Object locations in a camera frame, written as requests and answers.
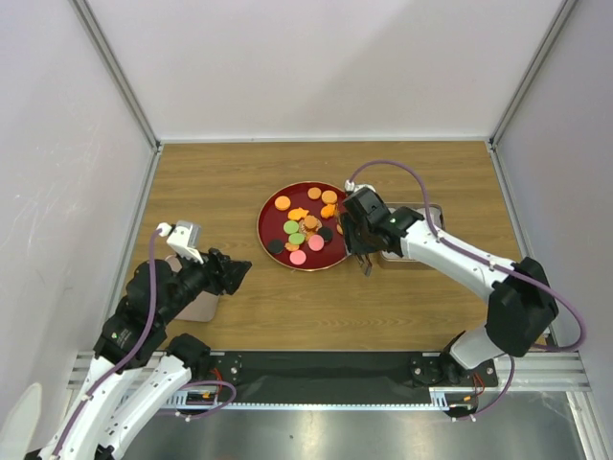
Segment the steel serving tongs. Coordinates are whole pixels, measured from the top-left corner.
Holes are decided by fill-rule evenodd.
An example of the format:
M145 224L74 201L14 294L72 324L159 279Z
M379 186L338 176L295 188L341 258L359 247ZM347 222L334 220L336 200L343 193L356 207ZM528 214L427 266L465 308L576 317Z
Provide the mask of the steel serving tongs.
M357 254L355 258L358 261L358 265L362 273L366 277L370 277L372 270L373 270L373 264L372 264L370 256L368 254L365 254L365 255Z

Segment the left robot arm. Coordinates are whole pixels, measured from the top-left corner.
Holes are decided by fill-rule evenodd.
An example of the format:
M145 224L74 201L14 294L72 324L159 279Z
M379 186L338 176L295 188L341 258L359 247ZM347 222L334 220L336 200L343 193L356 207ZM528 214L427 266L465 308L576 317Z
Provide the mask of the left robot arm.
M174 338L157 367L127 398L167 326L203 293L234 294L251 268L217 249L176 251L173 261L150 257L127 283L115 313L102 326L94 358L76 399L52 439L26 459L119 459L165 400L211 372L210 349L192 335Z

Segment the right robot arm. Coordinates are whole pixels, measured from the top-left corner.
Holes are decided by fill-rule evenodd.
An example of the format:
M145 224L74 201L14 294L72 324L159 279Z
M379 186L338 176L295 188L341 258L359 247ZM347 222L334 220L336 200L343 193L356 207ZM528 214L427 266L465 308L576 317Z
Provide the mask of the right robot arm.
M351 192L340 216L346 249L365 272L370 255L393 253L423 263L481 298L488 307L483 326L462 332L441 353L443 378L454 385L471 379L482 363L523 357L558 316L558 306L540 263L517 263L479 250L404 206L389 209L370 187Z

